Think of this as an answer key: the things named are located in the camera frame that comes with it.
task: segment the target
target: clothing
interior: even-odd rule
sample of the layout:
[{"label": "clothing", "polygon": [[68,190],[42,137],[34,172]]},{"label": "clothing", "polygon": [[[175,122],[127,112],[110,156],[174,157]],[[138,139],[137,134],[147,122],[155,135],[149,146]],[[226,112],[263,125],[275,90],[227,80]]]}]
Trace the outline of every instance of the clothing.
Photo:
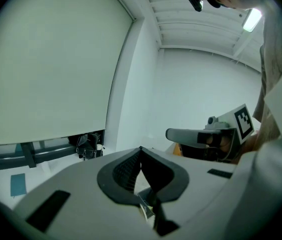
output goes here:
[{"label": "clothing", "polygon": [[282,77],[282,11],[268,9],[265,13],[263,37],[260,49],[262,87],[253,117],[261,123],[253,150],[258,150],[267,141],[279,137],[280,131],[264,97]]}]

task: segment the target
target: black tape strip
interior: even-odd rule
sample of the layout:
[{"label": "black tape strip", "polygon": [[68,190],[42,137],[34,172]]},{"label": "black tape strip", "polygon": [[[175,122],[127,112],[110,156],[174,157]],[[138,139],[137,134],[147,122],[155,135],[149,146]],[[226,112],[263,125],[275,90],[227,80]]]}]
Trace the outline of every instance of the black tape strip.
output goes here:
[{"label": "black tape strip", "polygon": [[227,172],[227,171],[217,170],[217,169],[211,169],[207,173],[217,175],[217,176],[227,178],[227,179],[230,179],[233,174],[232,172]]},{"label": "black tape strip", "polygon": [[57,190],[55,191],[34,213],[26,220],[27,223],[45,232],[61,207],[69,198],[70,193]]}]

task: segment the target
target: sleeve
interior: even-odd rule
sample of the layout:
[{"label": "sleeve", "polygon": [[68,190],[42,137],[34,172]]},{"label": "sleeve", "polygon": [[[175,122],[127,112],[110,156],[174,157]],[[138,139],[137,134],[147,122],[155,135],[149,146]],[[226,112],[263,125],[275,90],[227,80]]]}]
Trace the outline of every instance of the sleeve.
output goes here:
[{"label": "sleeve", "polygon": [[261,123],[263,110],[265,106],[265,95],[266,95],[266,89],[267,89],[267,76],[266,76],[266,70],[265,70],[264,46],[263,45],[260,47],[260,56],[261,56],[262,86],[260,90],[259,99],[257,101],[256,107],[253,113],[253,117]]}]

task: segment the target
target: person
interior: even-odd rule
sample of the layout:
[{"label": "person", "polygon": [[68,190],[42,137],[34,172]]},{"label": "person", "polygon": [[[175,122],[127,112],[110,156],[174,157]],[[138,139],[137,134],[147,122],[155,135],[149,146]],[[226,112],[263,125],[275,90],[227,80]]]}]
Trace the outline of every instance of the person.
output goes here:
[{"label": "person", "polygon": [[[271,111],[264,102],[264,97],[282,77],[282,10],[270,0],[215,0],[222,6],[232,9],[256,8],[264,16],[263,38],[264,43],[260,48],[261,56],[261,91],[253,117],[260,123],[259,132],[252,135],[241,147],[234,163],[239,162],[241,155],[250,151],[257,151],[263,143],[279,137],[280,131]],[[213,141],[211,135],[206,143]],[[221,138],[219,149],[228,152],[230,139]]]}]

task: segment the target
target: blue square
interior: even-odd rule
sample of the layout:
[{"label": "blue square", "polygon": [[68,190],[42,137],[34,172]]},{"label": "blue square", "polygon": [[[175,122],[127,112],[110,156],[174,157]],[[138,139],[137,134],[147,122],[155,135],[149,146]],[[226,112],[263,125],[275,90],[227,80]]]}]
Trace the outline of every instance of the blue square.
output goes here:
[{"label": "blue square", "polygon": [[25,195],[26,193],[26,174],[11,175],[11,197]]}]

